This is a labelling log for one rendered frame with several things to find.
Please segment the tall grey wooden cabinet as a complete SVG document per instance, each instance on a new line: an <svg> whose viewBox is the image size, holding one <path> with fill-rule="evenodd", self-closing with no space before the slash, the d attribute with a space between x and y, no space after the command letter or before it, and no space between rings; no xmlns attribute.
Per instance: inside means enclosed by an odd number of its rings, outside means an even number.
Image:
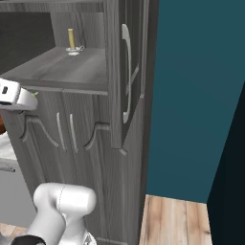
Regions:
<svg viewBox="0 0 245 245"><path fill-rule="evenodd" d="M145 0L142 109L142 203L144 215L151 105L160 0ZM68 29L77 56L69 56ZM61 91L108 98L103 0L0 0L0 78L30 91Z"/></svg>

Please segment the grey cabinet door with glass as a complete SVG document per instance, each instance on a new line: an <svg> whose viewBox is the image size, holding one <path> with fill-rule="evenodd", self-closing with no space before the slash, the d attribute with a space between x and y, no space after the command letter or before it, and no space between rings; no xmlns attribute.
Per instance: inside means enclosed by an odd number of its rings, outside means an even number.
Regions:
<svg viewBox="0 0 245 245"><path fill-rule="evenodd" d="M120 149L123 147L141 94L145 0L103 0L103 13L111 146ZM122 40L122 24L127 25L131 40L131 108L127 123L123 123L125 44Z"/></svg>

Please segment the grey drawer front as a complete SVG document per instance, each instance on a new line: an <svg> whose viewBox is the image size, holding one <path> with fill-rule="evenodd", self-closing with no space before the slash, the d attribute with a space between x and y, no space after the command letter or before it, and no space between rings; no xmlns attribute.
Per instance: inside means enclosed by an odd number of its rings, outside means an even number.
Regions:
<svg viewBox="0 0 245 245"><path fill-rule="evenodd" d="M0 222L28 227L36 211L19 168L0 170Z"/></svg>

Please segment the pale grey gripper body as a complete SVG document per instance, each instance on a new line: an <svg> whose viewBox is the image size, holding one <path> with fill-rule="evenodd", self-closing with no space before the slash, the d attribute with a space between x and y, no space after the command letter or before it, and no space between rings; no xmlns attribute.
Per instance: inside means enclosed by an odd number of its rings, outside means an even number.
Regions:
<svg viewBox="0 0 245 245"><path fill-rule="evenodd" d="M32 111L36 109L37 98L32 92L22 88L21 86L17 86L14 88L13 95L14 95L14 103L13 103L14 110Z"/></svg>

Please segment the yellow candle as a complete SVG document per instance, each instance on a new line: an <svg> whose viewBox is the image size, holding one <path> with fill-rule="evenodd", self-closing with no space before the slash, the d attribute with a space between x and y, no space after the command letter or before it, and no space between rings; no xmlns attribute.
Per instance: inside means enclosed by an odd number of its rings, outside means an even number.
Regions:
<svg viewBox="0 0 245 245"><path fill-rule="evenodd" d="M68 35L69 35L69 44L71 49L75 49L75 38L74 38L74 30L73 29L68 29Z"/></svg>

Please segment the grey wooden cabinet door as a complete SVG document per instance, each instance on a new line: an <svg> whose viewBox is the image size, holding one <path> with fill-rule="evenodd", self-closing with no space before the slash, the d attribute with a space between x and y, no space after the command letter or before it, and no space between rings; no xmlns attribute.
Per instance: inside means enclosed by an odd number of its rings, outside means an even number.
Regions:
<svg viewBox="0 0 245 245"><path fill-rule="evenodd" d="M139 245L142 215L142 109L138 104L122 148L111 146L109 102L105 95L62 94L78 184L97 195L94 211L85 217L98 245ZM73 114L78 153L70 127Z"/></svg>
<svg viewBox="0 0 245 245"><path fill-rule="evenodd" d="M78 183L61 91L39 91L36 98L34 111L1 111L30 196L42 183ZM57 112L66 151L58 134Z"/></svg>

